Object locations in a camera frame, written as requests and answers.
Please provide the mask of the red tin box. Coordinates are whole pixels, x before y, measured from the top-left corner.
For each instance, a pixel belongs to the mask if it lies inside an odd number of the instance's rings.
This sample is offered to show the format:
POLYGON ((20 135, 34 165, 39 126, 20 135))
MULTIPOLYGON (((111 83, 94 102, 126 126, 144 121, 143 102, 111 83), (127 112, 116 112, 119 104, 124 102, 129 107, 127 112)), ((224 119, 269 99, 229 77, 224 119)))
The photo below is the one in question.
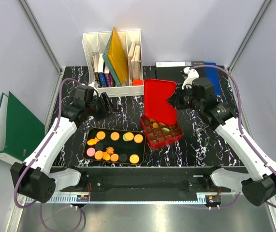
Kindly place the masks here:
POLYGON ((184 135, 178 122, 173 125, 166 124, 165 126, 161 126, 159 125, 160 122, 150 119, 146 115, 142 115, 140 117, 140 122, 151 149, 157 149, 170 145, 174 142, 179 142, 184 135), (154 128, 152 126, 154 122, 158 123, 158 128, 154 128), (170 131, 168 133, 164 133, 162 128, 168 128, 170 131))

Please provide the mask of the yellow teal book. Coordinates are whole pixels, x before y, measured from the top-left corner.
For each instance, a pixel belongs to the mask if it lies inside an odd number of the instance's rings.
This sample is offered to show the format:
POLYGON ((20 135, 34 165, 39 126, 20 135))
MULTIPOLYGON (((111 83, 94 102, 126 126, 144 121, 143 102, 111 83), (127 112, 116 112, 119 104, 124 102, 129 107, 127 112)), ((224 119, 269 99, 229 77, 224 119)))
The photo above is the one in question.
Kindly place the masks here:
POLYGON ((113 27, 102 58, 117 87, 128 84, 129 66, 126 52, 115 27, 113 27))

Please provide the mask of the far right round biscuit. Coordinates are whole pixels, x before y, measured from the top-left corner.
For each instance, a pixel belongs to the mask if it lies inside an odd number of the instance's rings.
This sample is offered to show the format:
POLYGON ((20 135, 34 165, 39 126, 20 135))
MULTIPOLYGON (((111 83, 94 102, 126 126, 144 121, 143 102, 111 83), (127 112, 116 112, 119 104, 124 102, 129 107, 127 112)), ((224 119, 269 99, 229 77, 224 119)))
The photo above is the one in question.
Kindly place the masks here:
POLYGON ((137 134, 134 136, 134 141, 138 144, 141 143, 143 141, 143 139, 144 139, 144 137, 141 134, 137 134))

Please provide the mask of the black sandwich cookie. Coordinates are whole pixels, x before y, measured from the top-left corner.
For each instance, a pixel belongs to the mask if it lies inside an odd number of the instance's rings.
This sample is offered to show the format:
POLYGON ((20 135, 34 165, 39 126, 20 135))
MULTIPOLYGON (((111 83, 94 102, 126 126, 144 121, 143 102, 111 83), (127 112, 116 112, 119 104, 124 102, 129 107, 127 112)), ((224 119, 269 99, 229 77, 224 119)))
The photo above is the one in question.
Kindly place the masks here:
POLYGON ((103 143, 100 143, 100 142, 96 143, 96 145, 95 145, 96 151, 98 151, 98 150, 103 151, 103 149, 104 149, 103 143))
POLYGON ((119 155, 120 162, 125 163, 125 162, 127 162, 127 160, 128 160, 128 156, 126 154, 123 153, 123 154, 119 155))

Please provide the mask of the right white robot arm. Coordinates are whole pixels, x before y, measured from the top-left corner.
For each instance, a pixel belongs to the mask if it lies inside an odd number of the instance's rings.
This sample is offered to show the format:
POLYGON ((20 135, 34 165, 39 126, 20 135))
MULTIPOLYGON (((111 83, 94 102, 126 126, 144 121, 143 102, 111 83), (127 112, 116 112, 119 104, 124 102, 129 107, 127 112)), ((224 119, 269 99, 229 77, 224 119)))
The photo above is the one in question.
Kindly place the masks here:
POLYGON ((196 111, 202 121, 228 143, 248 171, 242 174, 215 168, 202 180, 205 190, 212 192, 218 187, 235 190, 255 206, 276 195, 276 162, 243 129, 240 118, 229 105, 217 101, 214 85, 208 78, 188 77, 177 84, 169 102, 178 110, 196 111))

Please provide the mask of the small fish cookie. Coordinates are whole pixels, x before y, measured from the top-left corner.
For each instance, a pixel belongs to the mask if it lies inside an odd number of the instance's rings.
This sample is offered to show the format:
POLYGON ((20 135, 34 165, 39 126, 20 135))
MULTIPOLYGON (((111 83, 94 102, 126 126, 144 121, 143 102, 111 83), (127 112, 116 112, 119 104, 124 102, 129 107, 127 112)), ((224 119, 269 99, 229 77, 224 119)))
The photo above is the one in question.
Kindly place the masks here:
POLYGON ((104 153, 103 153, 103 159, 104 159, 105 161, 109 161, 110 158, 111 158, 110 154, 108 154, 107 152, 104 152, 104 153))

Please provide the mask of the red tin lid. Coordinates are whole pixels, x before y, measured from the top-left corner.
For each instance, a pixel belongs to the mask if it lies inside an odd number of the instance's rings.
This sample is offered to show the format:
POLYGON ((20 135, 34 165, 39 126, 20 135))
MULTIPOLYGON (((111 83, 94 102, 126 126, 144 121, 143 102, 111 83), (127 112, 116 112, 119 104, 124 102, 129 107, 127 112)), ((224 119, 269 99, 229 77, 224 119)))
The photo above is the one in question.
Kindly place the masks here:
POLYGON ((176 123, 177 110, 167 102, 176 85, 176 82, 158 79, 144 81, 144 108, 148 118, 169 125, 176 123))

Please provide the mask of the fish shaped cookie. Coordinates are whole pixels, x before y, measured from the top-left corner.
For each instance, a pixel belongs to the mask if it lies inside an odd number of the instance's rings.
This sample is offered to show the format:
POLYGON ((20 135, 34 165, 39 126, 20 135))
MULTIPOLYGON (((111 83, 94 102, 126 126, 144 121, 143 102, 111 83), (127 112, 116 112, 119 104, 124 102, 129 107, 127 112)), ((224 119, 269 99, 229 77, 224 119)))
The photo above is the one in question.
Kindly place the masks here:
POLYGON ((93 146, 93 145, 96 145, 97 142, 99 142, 100 140, 97 139, 97 138, 94 138, 94 139, 90 139, 87 141, 87 145, 89 146, 93 146))

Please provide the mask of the orange small box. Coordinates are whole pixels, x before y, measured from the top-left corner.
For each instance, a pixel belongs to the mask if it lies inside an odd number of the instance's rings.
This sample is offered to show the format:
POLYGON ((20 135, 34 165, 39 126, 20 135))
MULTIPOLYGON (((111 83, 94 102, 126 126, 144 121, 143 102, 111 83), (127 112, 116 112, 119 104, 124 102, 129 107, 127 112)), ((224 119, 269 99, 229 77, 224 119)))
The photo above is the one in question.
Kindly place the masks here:
POLYGON ((143 80, 135 79, 135 80, 133 80, 132 85, 133 86, 142 86, 143 85, 143 80))

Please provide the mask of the pink sandwich cookie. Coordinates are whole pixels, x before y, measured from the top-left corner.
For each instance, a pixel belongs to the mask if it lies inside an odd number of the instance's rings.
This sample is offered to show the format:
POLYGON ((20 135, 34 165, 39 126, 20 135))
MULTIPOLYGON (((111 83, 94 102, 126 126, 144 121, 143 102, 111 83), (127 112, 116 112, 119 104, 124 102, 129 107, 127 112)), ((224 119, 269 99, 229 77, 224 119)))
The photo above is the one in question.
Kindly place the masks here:
POLYGON ((90 148, 87 149, 87 156, 93 157, 95 155, 95 153, 96 153, 95 148, 90 147, 90 148))

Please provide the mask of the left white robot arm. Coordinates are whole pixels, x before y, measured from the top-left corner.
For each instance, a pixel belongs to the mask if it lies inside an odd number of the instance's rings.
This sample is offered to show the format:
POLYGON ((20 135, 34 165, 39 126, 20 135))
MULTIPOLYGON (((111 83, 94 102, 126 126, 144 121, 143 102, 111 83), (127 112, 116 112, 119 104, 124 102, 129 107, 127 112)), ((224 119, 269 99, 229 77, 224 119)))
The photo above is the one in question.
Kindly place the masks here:
POLYGON ((93 86, 79 85, 68 105, 59 105, 58 117, 38 147, 22 163, 15 162, 10 169, 14 184, 14 201, 18 194, 36 202, 47 202, 54 192, 73 187, 83 191, 87 179, 77 168, 66 168, 51 173, 54 160, 68 139, 87 119, 103 120, 117 112, 106 92, 99 93, 93 86))

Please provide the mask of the lower round biscuit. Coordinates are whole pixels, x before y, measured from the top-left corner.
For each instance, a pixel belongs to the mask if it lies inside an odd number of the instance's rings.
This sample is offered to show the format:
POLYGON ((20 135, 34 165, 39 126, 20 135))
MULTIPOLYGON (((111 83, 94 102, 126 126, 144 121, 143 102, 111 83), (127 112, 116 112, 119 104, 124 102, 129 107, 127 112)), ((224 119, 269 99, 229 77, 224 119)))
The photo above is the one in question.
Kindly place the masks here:
POLYGON ((103 152, 101 150, 98 150, 95 152, 94 158, 96 160, 102 160, 103 159, 103 152))

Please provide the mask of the round cookie in box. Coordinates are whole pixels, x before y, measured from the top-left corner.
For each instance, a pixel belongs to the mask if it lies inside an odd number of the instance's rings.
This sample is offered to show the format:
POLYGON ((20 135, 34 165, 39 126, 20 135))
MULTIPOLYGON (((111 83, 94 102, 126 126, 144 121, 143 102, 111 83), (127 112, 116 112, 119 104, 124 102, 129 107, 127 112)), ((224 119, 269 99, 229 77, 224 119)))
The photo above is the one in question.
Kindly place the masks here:
POLYGON ((158 127, 159 127, 158 123, 156 123, 156 122, 154 122, 154 123, 152 124, 152 126, 153 126, 154 128, 158 128, 158 127))

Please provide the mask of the round biscuit behind green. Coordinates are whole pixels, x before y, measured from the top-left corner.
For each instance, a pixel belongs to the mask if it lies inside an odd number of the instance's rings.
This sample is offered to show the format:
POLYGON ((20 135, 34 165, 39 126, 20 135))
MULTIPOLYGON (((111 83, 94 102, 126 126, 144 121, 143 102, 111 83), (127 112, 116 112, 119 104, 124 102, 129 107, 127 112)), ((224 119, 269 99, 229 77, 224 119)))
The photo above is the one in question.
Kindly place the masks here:
POLYGON ((115 131, 115 132, 111 133, 110 137, 111 137, 111 140, 117 141, 120 138, 120 135, 118 132, 115 131))

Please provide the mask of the black cookie tray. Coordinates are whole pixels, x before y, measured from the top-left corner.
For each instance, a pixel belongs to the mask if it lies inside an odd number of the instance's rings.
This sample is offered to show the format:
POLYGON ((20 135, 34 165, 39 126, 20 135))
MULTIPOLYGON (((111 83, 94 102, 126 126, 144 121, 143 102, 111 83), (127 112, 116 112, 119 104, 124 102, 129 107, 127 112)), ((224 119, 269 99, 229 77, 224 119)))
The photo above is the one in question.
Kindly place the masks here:
POLYGON ((118 163, 118 164, 122 164, 122 165, 140 165, 142 164, 142 162, 144 161, 144 156, 145 156, 145 144, 146 144, 146 136, 144 135, 144 133, 142 132, 138 132, 138 131, 128 131, 128 130, 115 130, 115 129, 106 129, 106 128, 91 128, 87 134, 87 139, 84 145, 84 150, 83 150, 83 158, 86 160, 92 160, 92 161, 101 161, 101 162, 111 162, 111 163, 118 163), (89 157, 87 156, 87 149, 90 147, 95 148, 95 145, 93 146, 89 146, 87 145, 87 141, 90 139, 94 139, 96 138, 96 134, 99 131, 103 131, 106 134, 106 137, 103 140, 100 140, 100 143, 103 143, 104 149, 102 152, 106 152, 106 148, 111 146, 114 148, 114 154, 126 154, 128 156, 128 160, 125 163, 120 162, 119 160, 117 162, 112 162, 112 161, 105 161, 104 159, 102 160, 96 160, 93 157, 89 157), (120 138, 117 141, 113 141, 111 140, 111 133, 113 132, 118 132, 120 135, 120 138), (137 134, 141 134, 144 139, 141 143, 136 143, 134 141, 134 139, 132 141, 127 141, 125 142, 122 138, 123 134, 127 133, 127 132, 132 132, 135 135, 137 134), (130 163, 130 156, 132 154, 136 154, 139 156, 139 162, 137 164, 132 164, 130 163))

